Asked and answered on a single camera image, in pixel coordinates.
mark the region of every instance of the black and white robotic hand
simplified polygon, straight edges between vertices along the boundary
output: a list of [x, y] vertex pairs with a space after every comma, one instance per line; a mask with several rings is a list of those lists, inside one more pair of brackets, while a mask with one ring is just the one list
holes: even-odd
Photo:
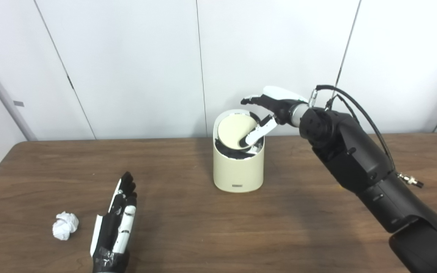
[[92, 273], [124, 273], [129, 263], [127, 243], [136, 213], [136, 188], [126, 172], [119, 180], [107, 214], [97, 216], [90, 245]]
[[[343, 97], [333, 96], [326, 107], [314, 107], [320, 90], [333, 90], [350, 100], [373, 127], [384, 151], [365, 133]], [[351, 114], [331, 110], [336, 97]], [[277, 124], [298, 127], [338, 183], [357, 195], [385, 231], [393, 234], [390, 248], [406, 268], [412, 273], [437, 273], [437, 213], [407, 187], [423, 184], [396, 171], [382, 135], [350, 95], [331, 85], [318, 85], [306, 102], [292, 92], [267, 86], [263, 95], [246, 97], [241, 104], [256, 104], [273, 112], [241, 139], [241, 147], [252, 145]]]

